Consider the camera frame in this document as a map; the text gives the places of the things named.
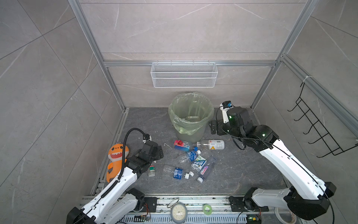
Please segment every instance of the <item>ventilation grille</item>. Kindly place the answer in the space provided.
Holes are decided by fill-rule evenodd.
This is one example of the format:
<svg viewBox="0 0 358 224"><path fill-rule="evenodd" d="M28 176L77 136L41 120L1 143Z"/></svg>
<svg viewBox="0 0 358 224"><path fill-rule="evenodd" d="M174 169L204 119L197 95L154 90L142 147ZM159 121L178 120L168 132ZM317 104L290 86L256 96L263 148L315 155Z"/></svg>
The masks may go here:
<svg viewBox="0 0 358 224"><path fill-rule="evenodd" d="M134 218L135 215L126 215L122 222L127 224L175 224L172 221L169 214L155 214L152 215L150 221L143 221L138 218ZM203 214L188 214L187 219L185 220L186 224L231 224L236 223L237 214L212 214L206 216ZM247 223L246 215L240 215L237 223Z"/></svg>
<svg viewBox="0 0 358 224"><path fill-rule="evenodd" d="M150 71L155 88L214 87L218 70L211 62L153 63Z"/></svg>

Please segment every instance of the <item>dark marble floor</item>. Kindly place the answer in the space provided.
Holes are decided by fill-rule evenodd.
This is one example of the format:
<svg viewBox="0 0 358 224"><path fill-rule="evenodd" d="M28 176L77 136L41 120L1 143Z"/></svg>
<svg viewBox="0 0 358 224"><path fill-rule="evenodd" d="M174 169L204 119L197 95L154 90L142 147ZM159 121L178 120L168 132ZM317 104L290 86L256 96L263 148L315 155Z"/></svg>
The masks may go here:
<svg viewBox="0 0 358 224"><path fill-rule="evenodd" d="M218 159L214 172L202 184L197 181L198 174L189 180L177 180L163 175L165 164L180 166L178 158L183 151L174 149L176 140L174 127L169 119L168 108L130 108L124 125L121 141L131 128L140 128L152 136L152 140L163 148L164 158L155 163L155 177L147 173L133 184L145 194L245 194L251 187L264 189L282 189L286 185L281 173L266 158L252 148L239 150L228 135L212 135L207 126L203 139L222 139L225 149L206 150L206 154L215 155ZM136 154L142 147L142 136L133 131L128 137L129 156ZM190 169L190 163L181 166Z"/></svg>

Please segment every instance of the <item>green plastic bag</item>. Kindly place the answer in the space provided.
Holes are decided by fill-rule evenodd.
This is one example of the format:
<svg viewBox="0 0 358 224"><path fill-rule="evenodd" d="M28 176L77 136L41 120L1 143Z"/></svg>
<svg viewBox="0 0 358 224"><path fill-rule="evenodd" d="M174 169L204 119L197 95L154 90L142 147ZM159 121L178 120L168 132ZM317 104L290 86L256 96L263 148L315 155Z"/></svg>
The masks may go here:
<svg viewBox="0 0 358 224"><path fill-rule="evenodd" d="M176 96L169 105L170 120L179 134L197 135L195 139L203 137L205 125L214 115L214 106L210 100L198 92L184 93ZM189 121L188 117L197 116L198 121Z"/></svg>

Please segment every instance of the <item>trash can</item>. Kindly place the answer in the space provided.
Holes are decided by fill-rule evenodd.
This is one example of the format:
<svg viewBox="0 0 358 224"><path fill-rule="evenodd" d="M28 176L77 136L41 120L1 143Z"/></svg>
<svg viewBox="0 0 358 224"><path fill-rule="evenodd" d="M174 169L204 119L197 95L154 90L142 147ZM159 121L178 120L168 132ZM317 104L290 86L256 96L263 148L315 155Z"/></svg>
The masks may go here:
<svg viewBox="0 0 358 224"><path fill-rule="evenodd" d="M186 142L199 141L214 115L214 106L204 95L192 92L176 96L168 113L177 138Z"/></svg>

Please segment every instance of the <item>wire basket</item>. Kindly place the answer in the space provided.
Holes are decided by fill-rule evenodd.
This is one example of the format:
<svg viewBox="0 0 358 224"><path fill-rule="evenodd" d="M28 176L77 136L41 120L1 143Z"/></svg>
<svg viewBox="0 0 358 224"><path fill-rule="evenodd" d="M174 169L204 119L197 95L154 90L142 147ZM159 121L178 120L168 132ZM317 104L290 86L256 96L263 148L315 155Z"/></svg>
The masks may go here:
<svg viewBox="0 0 358 224"><path fill-rule="evenodd" d="M218 70L213 62L157 62L150 74L155 88L214 87Z"/></svg>

